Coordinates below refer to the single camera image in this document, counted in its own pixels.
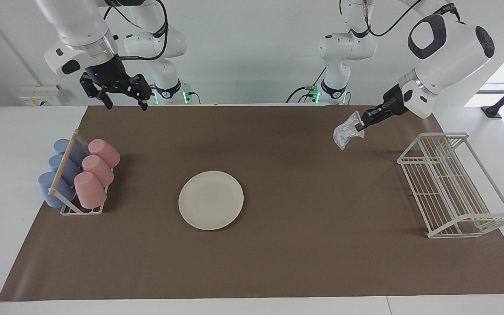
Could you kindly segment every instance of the white wire dish rack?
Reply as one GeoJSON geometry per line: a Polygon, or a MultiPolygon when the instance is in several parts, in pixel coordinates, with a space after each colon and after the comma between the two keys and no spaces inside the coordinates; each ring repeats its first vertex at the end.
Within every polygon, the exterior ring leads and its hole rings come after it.
{"type": "Polygon", "coordinates": [[[478,237],[504,225],[504,209],[490,212],[455,153],[466,145],[504,204],[467,138],[467,133],[422,133],[398,158],[429,238],[478,237]]]}
{"type": "MultiPolygon", "coordinates": [[[[56,171],[56,175],[54,176],[54,181],[52,182],[52,186],[48,189],[48,195],[49,196],[55,196],[57,199],[61,200],[65,206],[62,207],[60,213],[61,215],[65,216],[78,216],[78,215],[97,215],[102,213],[102,209],[104,209],[104,204],[102,204],[98,208],[94,209],[85,209],[81,206],[80,202],[77,199],[77,193],[75,193],[74,198],[72,201],[69,201],[64,195],[62,195],[58,191],[58,183],[60,181],[60,178],[62,177],[63,171],[66,167],[66,161],[69,159],[71,155],[71,151],[74,148],[74,145],[80,146],[85,152],[88,154],[90,153],[88,151],[88,143],[80,136],[79,130],[76,129],[73,132],[73,135],[71,136],[70,143],[68,144],[66,148],[66,152],[63,154],[63,158],[61,163],[59,164],[58,170],[56,171]]],[[[108,187],[104,187],[104,192],[108,194],[108,187]]]]}

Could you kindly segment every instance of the white plate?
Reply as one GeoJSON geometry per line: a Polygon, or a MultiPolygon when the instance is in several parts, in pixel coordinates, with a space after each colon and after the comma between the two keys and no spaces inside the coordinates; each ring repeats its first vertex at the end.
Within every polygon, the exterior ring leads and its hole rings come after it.
{"type": "Polygon", "coordinates": [[[236,179],[222,171],[192,177],[180,191],[180,214],[192,227],[211,231],[226,227],[242,210],[244,192],[236,179]]]}

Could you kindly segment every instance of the wall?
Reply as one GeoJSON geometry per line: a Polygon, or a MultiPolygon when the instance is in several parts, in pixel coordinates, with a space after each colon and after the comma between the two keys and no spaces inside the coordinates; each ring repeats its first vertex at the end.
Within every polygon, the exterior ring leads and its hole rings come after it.
{"type": "MultiPolygon", "coordinates": [[[[314,82],[324,67],[316,52],[320,38],[347,31],[340,20],[338,0],[164,2],[171,25],[188,42],[188,52],[172,61],[180,77],[206,103],[283,102],[298,86],[314,82]]],[[[456,4],[463,20],[490,32],[497,51],[474,76],[448,89],[438,105],[463,106],[504,61],[504,1],[459,0],[456,4]]],[[[398,1],[377,2],[374,30],[385,30],[405,9],[398,1]]],[[[408,14],[379,39],[372,59],[350,62],[352,104],[380,102],[382,94],[414,68],[417,59],[408,50],[406,38],[419,19],[415,12],[408,14]]],[[[137,31],[113,11],[107,22],[120,38],[137,31]]],[[[67,97],[66,105],[95,104],[84,95],[77,74],[59,78],[46,65],[43,54],[57,36],[33,0],[0,0],[0,29],[35,74],[28,73],[0,36],[0,105],[18,105],[19,86],[34,84],[37,79],[58,84],[67,97]]],[[[126,62],[126,68],[130,74],[150,77],[142,62],[126,62]]],[[[116,104],[134,103],[124,96],[114,100],[116,104]]]]}

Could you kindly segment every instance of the electrical outlet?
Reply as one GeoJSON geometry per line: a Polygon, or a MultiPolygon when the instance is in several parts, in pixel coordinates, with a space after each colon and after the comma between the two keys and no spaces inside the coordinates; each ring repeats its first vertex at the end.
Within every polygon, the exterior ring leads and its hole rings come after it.
{"type": "Polygon", "coordinates": [[[25,106],[61,106],[64,101],[56,85],[22,86],[19,98],[25,106]]]}

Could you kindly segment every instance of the table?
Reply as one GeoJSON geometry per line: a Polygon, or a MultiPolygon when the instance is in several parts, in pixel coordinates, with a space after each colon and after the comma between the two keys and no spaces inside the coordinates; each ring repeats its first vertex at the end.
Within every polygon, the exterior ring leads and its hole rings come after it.
{"type": "MultiPolygon", "coordinates": [[[[14,258],[36,216],[42,197],[36,185],[31,185],[38,174],[46,171],[46,158],[52,154],[52,143],[68,137],[78,126],[86,107],[0,107],[0,208],[17,205],[16,213],[0,213],[0,289],[14,258]]],[[[504,124],[502,120],[488,120],[479,109],[438,108],[436,118],[442,128],[466,131],[469,141],[504,194],[504,124]]],[[[454,297],[334,297],[317,299],[234,299],[234,300],[158,300],[158,301],[45,301],[34,303],[0,303],[0,313],[46,313],[48,309],[80,313],[100,310],[105,313],[124,313],[140,308],[147,312],[164,310],[188,313],[199,309],[238,309],[254,313],[355,313],[415,314],[426,313],[496,313],[504,311],[504,295],[454,297]]]]}

